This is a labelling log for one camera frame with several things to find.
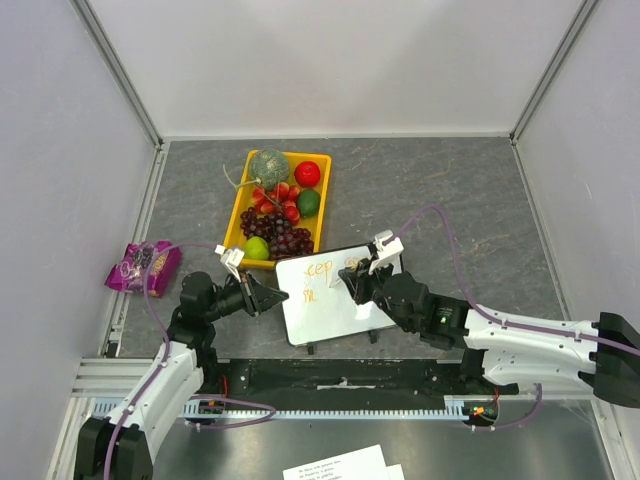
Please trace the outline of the small whiteboard black frame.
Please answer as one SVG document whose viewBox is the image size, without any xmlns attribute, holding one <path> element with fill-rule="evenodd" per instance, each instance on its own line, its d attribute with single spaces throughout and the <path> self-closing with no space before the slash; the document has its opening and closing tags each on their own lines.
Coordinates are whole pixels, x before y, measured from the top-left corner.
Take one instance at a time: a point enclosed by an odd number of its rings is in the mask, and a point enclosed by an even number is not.
<svg viewBox="0 0 640 480">
<path fill-rule="evenodd" d="M 296 257 L 276 263 L 288 342 L 293 346 L 389 328 L 394 322 L 374 303 L 357 305 L 346 285 L 330 288 L 338 271 L 370 256 L 366 245 Z"/>
</svg>

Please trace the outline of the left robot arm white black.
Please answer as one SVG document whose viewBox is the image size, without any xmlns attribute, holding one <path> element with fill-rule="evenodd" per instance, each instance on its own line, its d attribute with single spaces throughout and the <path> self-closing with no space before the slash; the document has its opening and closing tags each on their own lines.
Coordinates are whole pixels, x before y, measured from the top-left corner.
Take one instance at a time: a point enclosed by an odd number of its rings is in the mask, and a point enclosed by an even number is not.
<svg viewBox="0 0 640 480">
<path fill-rule="evenodd" d="M 247 271 L 228 275 L 222 286 L 205 272 L 187 275 L 149 369 L 105 417 L 91 417 L 81 427 L 73 477 L 151 479 L 160 447 L 185 404 L 221 384 L 214 322 L 239 311 L 258 316 L 288 298 Z"/>
</svg>

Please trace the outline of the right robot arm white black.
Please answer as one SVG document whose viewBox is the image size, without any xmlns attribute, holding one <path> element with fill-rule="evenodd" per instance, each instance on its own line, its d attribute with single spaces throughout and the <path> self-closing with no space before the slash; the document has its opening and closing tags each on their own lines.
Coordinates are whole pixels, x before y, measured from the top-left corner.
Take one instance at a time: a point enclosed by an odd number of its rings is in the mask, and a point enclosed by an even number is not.
<svg viewBox="0 0 640 480">
<path fill-rule="evenodd" d="M 375 304 L 402 331 L 441 350 L 463 350 L 457 377 L 469 393 L 539 384 L 639 406 L 639 333 L 618 314 L 572 322 L 507 314 L 432 293 L 410 273 L 372 269 L 369 260 L 338 278 L 356 304 Z"/>
</svg>

